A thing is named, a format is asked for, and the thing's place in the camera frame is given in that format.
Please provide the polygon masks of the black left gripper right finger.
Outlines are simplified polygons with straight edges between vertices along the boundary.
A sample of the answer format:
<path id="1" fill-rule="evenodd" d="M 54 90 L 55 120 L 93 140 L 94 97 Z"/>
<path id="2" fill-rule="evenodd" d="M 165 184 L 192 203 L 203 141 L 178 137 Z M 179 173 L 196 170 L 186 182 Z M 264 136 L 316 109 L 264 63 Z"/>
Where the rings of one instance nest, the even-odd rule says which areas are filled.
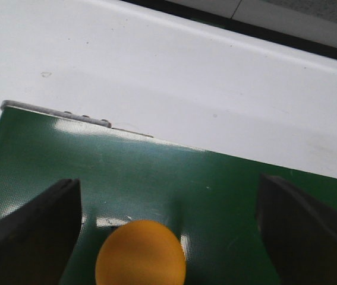
<path id="1" fill-rule="evenodd" d="M 279 176 L 261 175 L 257 227 L 281 284 L 337 284 L 337 211 Z"/>

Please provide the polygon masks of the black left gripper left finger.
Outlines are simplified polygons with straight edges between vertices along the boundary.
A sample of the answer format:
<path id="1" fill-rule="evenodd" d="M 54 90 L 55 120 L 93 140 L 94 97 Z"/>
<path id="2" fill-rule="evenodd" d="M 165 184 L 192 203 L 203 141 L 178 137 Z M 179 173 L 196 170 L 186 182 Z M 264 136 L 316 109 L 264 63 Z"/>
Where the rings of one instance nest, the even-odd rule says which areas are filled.
<path id="1" fill-rule="evenodd" d="M 58 284 L 80 230 L 80 181 L 59 180 L 0 219 L 0 284 Z"/>

